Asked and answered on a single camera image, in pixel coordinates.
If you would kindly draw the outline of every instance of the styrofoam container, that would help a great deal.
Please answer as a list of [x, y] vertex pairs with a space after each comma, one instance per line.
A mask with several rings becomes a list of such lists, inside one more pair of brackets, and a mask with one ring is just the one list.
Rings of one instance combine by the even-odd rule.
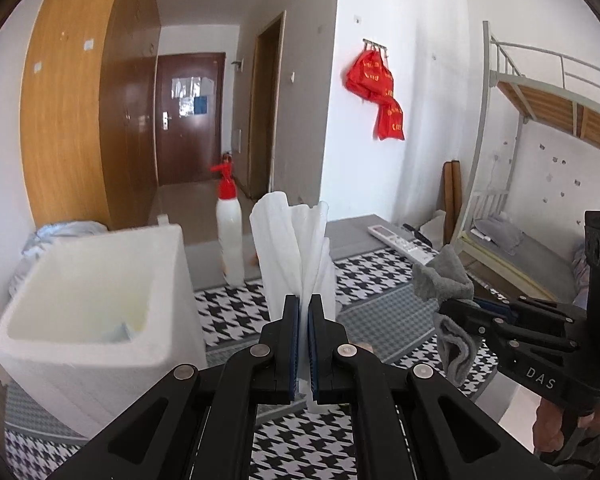
[[182, 363], [206, 367], [175, 225], [54, 245], [0, 320], [0, 364], [88, 438]]

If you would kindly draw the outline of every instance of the red spray nozzle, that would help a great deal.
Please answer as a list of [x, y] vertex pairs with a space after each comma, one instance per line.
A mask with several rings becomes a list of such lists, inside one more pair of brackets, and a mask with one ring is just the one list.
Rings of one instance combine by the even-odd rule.
[[220, 171], [222, 173], [222, 180], [218, 185], [218, 198], [220, 200], [231, 200], [238, 196], [235, 182], [231, 178], [233, 166], [234, 164], [229, 160], [211, 168], [211, 171]]

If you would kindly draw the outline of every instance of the wooden wardrobe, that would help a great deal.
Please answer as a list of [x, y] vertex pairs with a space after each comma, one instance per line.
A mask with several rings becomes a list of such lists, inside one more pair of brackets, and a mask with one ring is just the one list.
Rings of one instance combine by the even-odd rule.
[[20, 98], [24, 176], [38, 227], [146, 224], [157, 188], [159, 37], [156, 0], [42, 3]]

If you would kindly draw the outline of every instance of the remote control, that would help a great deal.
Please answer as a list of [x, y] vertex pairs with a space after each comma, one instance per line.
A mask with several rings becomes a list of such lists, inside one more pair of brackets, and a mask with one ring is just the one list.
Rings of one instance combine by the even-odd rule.
[[373, 236], [378, 238], [378, 240], [406, 256], [412, 263], [427, 265], [427, 263], [433, 259], [432, 254], [425, 252], [415, 243], [405, 240], [396, 233], [389, 231], [389, 229], [384, 226], [372, 225], [368, 229]]

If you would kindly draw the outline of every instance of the human hand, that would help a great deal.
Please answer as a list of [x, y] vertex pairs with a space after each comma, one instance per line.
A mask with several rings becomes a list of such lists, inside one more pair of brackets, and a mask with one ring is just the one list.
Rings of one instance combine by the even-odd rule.
[[[536, 423], [533, 427], [534, 447], [541, 452], [551, 453], [562, 449], [564, 435], [562, 427], [562, 414], [564, 410], [546, 399], [540, 401], [536, 410]], [[600, 404], [591, 415], [581, 416], [578, 419], [579, 428], [588, 428], [594, 434], [600, 434]]]

